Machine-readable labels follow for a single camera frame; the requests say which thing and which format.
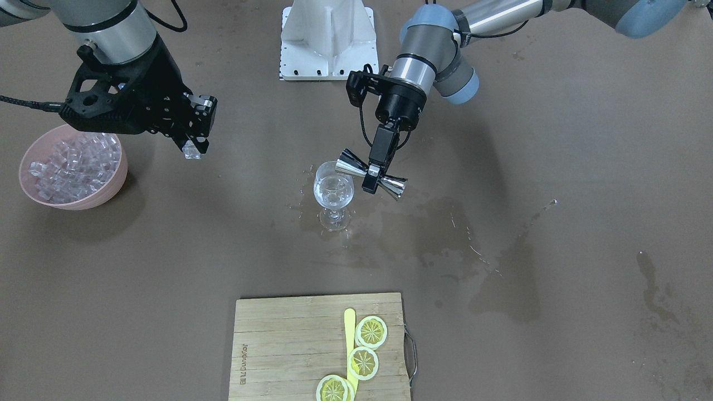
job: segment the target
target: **gray table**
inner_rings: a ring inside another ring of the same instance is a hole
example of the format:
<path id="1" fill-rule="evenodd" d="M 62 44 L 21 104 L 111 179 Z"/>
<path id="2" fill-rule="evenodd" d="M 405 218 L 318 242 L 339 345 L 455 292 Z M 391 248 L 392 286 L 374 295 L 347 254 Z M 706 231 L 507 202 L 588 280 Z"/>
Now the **gray table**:
<path id="1" fill-rule="evenodd" d="M 123 136 L 112 201 L 43 207 L 17 166 L 62 121 L 0 105 L 0 399 L 225 400 L 236 299 L 379 291 L 403 293 L 415 400 L 713 397 L 707 13 L 634 41 L 570 10 L 471 45 L 481 90 L 431 97 L 390 170 L 403 200 L 359 192 L 325 233 L 310 171 L 367 154 L 344 84 L 278 81 L 290 1 L 183 3 L 189 31 L 160 32 L 220 100 L 204 160 Z M 380 62 L 419 4 L 366 2 Z M 0 43 L 0 93 L 64 97 L 79 60 L 54 16 Z"/>

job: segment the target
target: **cutting board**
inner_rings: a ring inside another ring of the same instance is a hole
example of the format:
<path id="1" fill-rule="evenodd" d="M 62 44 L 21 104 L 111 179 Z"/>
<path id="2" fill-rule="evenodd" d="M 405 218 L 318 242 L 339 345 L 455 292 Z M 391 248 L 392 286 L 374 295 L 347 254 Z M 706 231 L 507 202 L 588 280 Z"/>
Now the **cutting board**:
<path id="1" fill-rule="evenodd" d="M 326 375 L 347 376 L 344 310 L 377 315 L 389 335 L 376 350 L 379 372 L 359 382 L 355 401 L 411 401 L 400 293 L 238 300 L 230 401 L 314 401 Z"/>

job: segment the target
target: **glass of water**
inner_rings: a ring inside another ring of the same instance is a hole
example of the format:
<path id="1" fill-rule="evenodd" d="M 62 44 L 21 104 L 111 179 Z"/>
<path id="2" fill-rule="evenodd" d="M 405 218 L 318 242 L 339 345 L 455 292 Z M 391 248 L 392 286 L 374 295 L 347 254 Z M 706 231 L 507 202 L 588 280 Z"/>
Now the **glass of water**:
<path id="1" fill-rule="evenodd" d="M 351 215 L 347 205 L 354 197 L 352 176 L 337 173 L 336 161 L 323 163 L 314 175 L 314 197 L 323 209 L 319 222 L 329 231 L 344 230 Z"/>

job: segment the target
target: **water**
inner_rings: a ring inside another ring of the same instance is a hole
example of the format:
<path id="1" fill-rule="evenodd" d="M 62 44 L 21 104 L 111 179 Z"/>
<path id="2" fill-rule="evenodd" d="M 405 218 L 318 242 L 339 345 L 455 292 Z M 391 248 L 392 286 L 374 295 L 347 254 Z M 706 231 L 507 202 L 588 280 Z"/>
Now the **water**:
<path id="1" fill-rule="evenodd" d="M 320 205 L 330 210 L 339 210 L 354 197 L 354 187 L 344 176 L 326 176 L 314 186 L 314 197 Z"/>

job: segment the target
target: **robotic arm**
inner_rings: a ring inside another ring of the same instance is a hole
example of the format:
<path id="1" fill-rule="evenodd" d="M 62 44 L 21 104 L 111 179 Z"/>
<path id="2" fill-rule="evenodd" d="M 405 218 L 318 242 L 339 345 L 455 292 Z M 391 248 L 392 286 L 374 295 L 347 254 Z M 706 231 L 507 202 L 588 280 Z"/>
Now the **robotic arm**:
<path id="1" fill-rule="evenodd" d="M 406 179 L 388 176 L 386 171 L 400 148 L 400 133 L 408 131 L 410 134 L 418 125 L 431 87 L 453 104 L 467 102 L 478 90 L 478 76 L 460 52 L 472 39 L 497 37 L 493 33 L 509 26 L 524 24 L 552 10 L 570 8 L 584 9 L 617 32 L 640 38 L 667 24 L 686 2 L 480 0 L 455 11 L 437 4 L 421 6 L 401 30 L 401 54 L 393 67 L 384 66 L 375 74 L 365 66 L 364 71 L 349 74 L 349 102 L 361 109 L 368 93 L 379 96 L 376 119 L 381 124 L 376 129 L 373 144 L 369 143 L 369 163 L 345 149 L 337 161 L 337 170 L 363 177 L 361 187 L 368 193 L 376 193 L 381 186 L 398 200 Z"/>
<path id="2" fill-rule="evenodd" d="M 77 38 L 83 63 L 64 103 L 10 103 L 55 111 L 80 131 L 161 132 L 182 150 L 190 142 L 206 152 L 217 99 L 184 85 L 138 0 L 0 0 L 0 26 L 50 9 Z"/>

